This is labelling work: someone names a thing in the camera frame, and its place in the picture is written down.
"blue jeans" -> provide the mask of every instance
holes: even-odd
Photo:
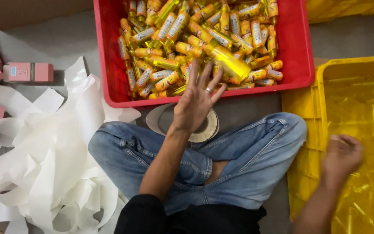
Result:
[[[189,205],[229,204],[259,209],[285,175],[305,141],[307,125],[294,114],[276,113],[184,150],[164,208],[168,215]],[[157,155],[164,136],[124,122],[103,124],[89,152],[131,199]],[[229,160],[218,180],[203,185],[213,161]]]

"leg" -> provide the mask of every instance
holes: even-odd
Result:
[[[145,171],[157,155],[164,136],[123,122],[103,124],[89,143],[89,152],[122,193],[138,194]],[[203,184],[211,174],[212,161],[186,149],[169,196]]]
[[[203,147],[206,155],[219,151],[233,155],[220,178],[204,186],[207,202],[259,209],[288,170],[306,132],[299,116],[277,113]]]

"gray floor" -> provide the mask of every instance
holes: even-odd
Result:
[[[315,57],[349,58],[374,56],[374,15],[353,16],[336,19],[328,23],[310,26],[311,42]],[[0,31],[0,55],[5,62],[48,62],[56,70],[64,70],[84,55],[89,71],[101,77],[95,18],[93,12],[84,12],[67,18]],[[55,87],[67,95],[59,81]],[[45,87],[15,85],[25,97],[34,101]],[[221,131],[228,131],[264,115],[281,111],[279,93],[221,100],[214,107],[221,124]],[[148,109],[142,110],[138,125],[145,124]],[[288,231],[287,182],[280,181],[264,207],[268,215],[260,221],[261,233],[284,234]],[[42,233],[37,228],[31,234]]]

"left hand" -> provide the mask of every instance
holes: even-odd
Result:
[[[207,88],[204,86],[213,69],[213,62],[209,62],[203,70],[200,77],[197,77],[199,61],[193,61],[193,67],[190,71],[189,82],[183,96],[180,98],[178,104],[174,107],[174,120],[172,126],[176,130],[187,131],[193,133],[205,120],[210,112],[211,107],[219,100],[224,93],[227,85],[223,84],[221,88],[211,96],[211,93],[223,77],[223,68],[221,68],[213,80],[209,83]]]

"forearm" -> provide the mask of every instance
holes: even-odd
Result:
[[[138,194],[151,194],[161,201],[174,183],[190,133],[170,126],[163,145],[148,167]]]
[[[293,234],[329,234],[331,218],[337,204],[340,186],[332,187],[320,180],[293,224]]]

